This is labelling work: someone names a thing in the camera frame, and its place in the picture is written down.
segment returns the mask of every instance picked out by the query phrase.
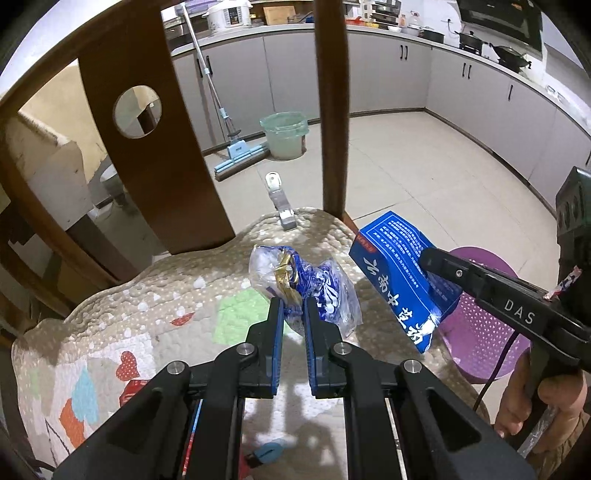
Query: circular hole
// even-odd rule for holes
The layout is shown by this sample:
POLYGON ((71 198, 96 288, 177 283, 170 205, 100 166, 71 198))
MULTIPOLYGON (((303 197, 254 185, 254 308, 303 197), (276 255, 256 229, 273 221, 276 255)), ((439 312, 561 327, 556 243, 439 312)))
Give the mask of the circular hole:
POLYGON ((145 137, 156 128, 161 116, 160 97, 146 85, 124 91, 113 109, 115 125, 127 138, 145 137))
POLYGON ((573 217, 575 220, 579 218, 579 199, 577 197, 573 199, 573 217))
POLYGON ((570 226, 570 204, 568 202, 564 205, 564 224, 566 228, 570 226))

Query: gold wrapper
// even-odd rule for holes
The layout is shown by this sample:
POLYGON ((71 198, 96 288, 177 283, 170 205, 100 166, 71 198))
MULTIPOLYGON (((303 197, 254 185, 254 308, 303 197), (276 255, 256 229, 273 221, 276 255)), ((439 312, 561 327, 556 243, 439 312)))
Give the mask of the gold wrapper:
POLYGON ((281 262, 275 269, 275 281, 279 290, 285 295, 289 305, 301 305, 301 295, 290 286, 292 275, 294 276, 294 283, 298 283, 299 281, 298 272, 292 260, 291 254, 286 252, 281 254, 281 262))

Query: rice cooker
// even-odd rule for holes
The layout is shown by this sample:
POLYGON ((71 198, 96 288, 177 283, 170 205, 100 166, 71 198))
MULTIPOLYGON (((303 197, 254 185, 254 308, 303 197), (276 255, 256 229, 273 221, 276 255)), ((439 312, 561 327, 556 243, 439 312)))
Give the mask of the rice cooker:
POLYGON ((230 30, 249 28, 252 25, 251 8, 248 0, 223 0, 209 7, 203 16, 207 17, 212 34, 218 35, 230 30))

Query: cabinet handle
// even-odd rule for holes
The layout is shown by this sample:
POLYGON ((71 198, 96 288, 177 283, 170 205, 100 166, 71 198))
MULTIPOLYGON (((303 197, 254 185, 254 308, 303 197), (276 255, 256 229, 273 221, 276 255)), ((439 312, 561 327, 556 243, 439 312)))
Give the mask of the cabinet handle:
POLYGON ((199 62, 199 59, 197 58, 196 55, 195 55, 195 63, 197 64, 197 68, 199 69, 199 76, 201 78, 203 78, 203 72, 201 71, 201 63, 199 62))

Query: black cable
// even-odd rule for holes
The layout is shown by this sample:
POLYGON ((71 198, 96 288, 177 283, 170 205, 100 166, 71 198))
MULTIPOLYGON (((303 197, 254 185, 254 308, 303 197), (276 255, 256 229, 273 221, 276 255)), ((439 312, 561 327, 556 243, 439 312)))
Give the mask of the black cable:
POLYGON ((515 340, 517 340, 518 336, 519 336, 518 332, 513 332, 511 334, 511 336, 509 337, 509 339, 507 340, 507 343, 505 344, 505 346, 503 347, 503 351, 501 352, 501 356, 499 357, 499 360, 496 363, 495 369, 492 371, 491 376, 489 377, 484 388, 482 389, 482 391, 478 395, 478 398, 476 399, 476 402, 474 403, 474 408, 472 408, 472 410, 476 411, 478 409, 478 407, 480 406, 480 402, 482 402, 482 399, 484 398, 486 391, 489 389, 489 387, 495 381, 495 378, 498 375, 499 370, 501 370, 501 367, 503 366, 503 362, 505 362, 505 358, 506 358, 507 354, 509 353, 511 346, 513 345, 515 340))
POLYGON ((50 472, 55 472, 56 467, 50 465, 49 463, 45 463, 41 460, 37 460, 36 458, 25 458, 29 465, 33 468, 44 468, 45 470, 49 470, 50 472))

